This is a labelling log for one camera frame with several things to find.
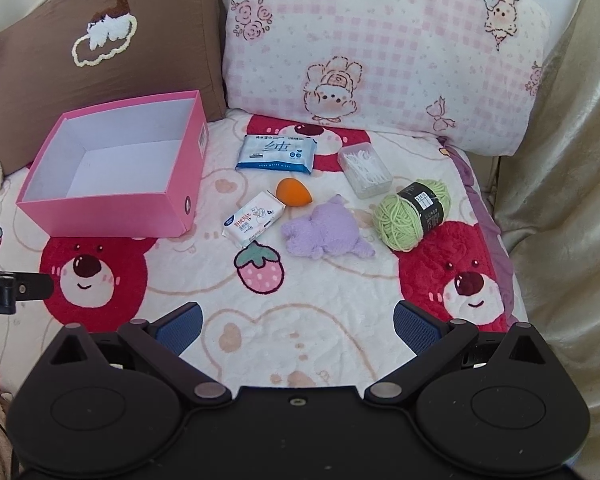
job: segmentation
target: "silver bolt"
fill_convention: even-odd
[[[396,383],[376,383],[371,386],[371,393],[379,399],[394,399],[402,393],[402,388]]]
[[[222,397],[226,388],[220,383],[200,383],[193,392],[201,399],[217,399]]]

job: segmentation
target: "pink checkered pillow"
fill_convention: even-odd
[[[225,0],[228,104],[511,155],[549,16],[533,0]]]

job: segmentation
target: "purple plush toy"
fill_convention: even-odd
[[[331,256],[354,253],[370,258],[376,251],[362,236],[358,223],[344,207],[344,199],[334,196],[316,206],[309,215],[294,218],[282,225],[286,250],[293,256],[308,256],[315,260],[324,253]]]

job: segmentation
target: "orange makeup sponge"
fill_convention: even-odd
[[[294,178],[283,178],[278,183],[276,198],[289,207],[302,207],[314,200],[302,182]]]

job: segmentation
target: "wet wipes package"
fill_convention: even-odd
[[[309,137],[246,135],[236,170],[299,171],[310,174],[318,143]]]
[[[222,236],[239,247],[246,247],[282,216],[285,205],[269,191],[262,191],[229,216],[224,222]]]

